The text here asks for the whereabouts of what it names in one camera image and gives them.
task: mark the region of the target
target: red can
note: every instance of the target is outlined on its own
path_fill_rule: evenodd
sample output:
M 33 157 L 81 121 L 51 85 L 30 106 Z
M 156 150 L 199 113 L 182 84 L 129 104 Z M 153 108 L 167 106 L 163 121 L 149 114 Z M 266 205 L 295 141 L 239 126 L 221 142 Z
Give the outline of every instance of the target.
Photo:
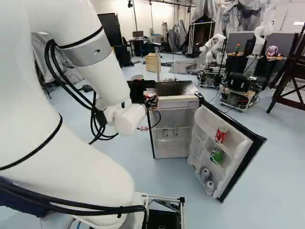
M 217 142 L 220 142 L 221 144 L 224 143 L 224 139 L 227 136 L 227 133 L 228 133 L 228 129 L 227 128 L 219 127 L 217 132 L 216 132 L 216 135 L 215 135 L 215 140 Z

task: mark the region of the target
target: open fridge door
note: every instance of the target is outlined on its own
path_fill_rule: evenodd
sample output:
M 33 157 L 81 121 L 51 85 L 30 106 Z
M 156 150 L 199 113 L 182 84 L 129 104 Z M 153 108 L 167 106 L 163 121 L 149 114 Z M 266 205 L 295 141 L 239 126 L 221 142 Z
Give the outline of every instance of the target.
M 223 202 L 267 139 L 197 96 L 188 163 L 205 191 Z M 227 130 L 222 143 L 215 139 L 218 128 Z

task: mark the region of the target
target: white robot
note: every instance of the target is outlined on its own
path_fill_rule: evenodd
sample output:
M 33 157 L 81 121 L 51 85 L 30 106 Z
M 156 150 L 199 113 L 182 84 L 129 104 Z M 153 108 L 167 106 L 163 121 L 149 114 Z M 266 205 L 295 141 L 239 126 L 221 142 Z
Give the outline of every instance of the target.
M 218 87 L 221 79 L 225 75 L 225 65 L 227 54 L 225 52 L 226 37 L 215 34 L 203 47 L 197 60 L 198 85 L 208 87 Z
M 214 59 L 220 59 L 222 56 L 222 47 L 226 37 L 221 34 L 215 34 L 203 47 L 200 48 L 201 54 L 197 60 L 198 65 L 210 65 Z
M 107 207 L 143 205 L 147 195 L 135 192 L 123 167 L 61 124 L 35 73 L 31 32 L 47 32 L 99 95 L 97 107 L 107 108 L 108 123 L 121 135 L 134 132 L 146 110 L 140 104 L 120 107 L 130 89 L 91 2 L 4 0 L 0 18 L 0 176 L 64 200 Z M 135 229 L 141 228 L 144 213 L 75 217 L 96 229 Z

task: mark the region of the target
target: floor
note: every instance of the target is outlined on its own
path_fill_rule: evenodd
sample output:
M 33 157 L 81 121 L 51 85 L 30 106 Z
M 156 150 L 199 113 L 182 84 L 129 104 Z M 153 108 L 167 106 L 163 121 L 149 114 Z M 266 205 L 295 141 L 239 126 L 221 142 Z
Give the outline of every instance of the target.
M 175 55 L 174 60 L 184 56 Z M 173 61 L 170 54 L 163 54 L 163 62 Z M 161 79 L 173 78 L 163 67 Z M 145 79 L 156 80 L 156 74 L 147 72 L 145 65 L 124 67 L 124 76 L 130 79 L 143 74 Z M 180 80 L 193 80 L 194 75 L 179 75 Z M 200 89 L 207 101 L 217 92 Z M 186 159 L 153 159 L 149 134 L 136 132 L 131 137 L 116 137 L 109 142 L 96 142 L 93 147 L 108 154 L 125 167 L 133 177 L 136 189 L 148 194 L 186 199 L 187 229 L 286 229 L 303 228 L 305 224 L 305 139 L 304 112 L 276 104 L 270 114 L 266 110 L 273 90 L 260 94 L 261 102 L 246 113 L 230 110 L 227 114 L 253 132 L 268 140 L 253 160 L 238 184 L 223 204 L 206 195 L 194 176 Z M 86 111 L 62 89 L 51 93 L 51 104 L 61 113 L 64 121 L 81 139 L 89 142 L 92 135 Z M 216 99 L 211 101 L 223 111 Z M 39 221 L 26 214 L 15 214 L 0 224 L 0 229 L 63 229 L 68 217 L 54 214 Z

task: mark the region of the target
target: cardboard box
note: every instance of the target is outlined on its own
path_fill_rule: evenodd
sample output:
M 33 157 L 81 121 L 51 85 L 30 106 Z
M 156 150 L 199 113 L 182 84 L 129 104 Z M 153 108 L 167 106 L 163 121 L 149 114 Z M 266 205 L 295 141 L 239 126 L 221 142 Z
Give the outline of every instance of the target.
M 161 58 L 159 58 L 159 71 L 161 71 Z M 145 56 L 145 62 L 146 62 L 146 70 L 150 72 L 157 72 L 157 64 L 156 64 L 157 58 L 155 53 L 149 53 L 147 56 Z

